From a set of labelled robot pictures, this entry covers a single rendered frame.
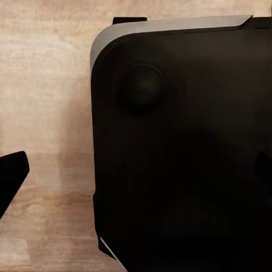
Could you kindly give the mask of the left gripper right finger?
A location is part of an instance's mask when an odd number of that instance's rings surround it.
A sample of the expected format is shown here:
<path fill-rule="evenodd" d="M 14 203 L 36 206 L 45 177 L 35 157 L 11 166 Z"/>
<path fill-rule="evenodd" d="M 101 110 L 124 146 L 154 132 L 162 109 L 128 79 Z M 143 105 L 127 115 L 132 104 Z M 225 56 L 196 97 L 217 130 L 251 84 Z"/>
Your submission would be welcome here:
<path fill-rule="evenodd" d="M 259 151 L 254 164 L 254 171 L 272 196 L 272 153 Z"/>

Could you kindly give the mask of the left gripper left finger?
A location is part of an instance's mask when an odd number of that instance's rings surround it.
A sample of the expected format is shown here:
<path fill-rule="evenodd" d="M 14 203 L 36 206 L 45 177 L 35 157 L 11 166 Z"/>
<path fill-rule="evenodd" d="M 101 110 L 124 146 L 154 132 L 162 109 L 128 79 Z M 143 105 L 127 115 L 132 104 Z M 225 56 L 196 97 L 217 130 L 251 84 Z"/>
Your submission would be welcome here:
<path fill-rule="evenodd" d="M 29 173 L 24 151 L 0 157 L 0 219 Z"/>

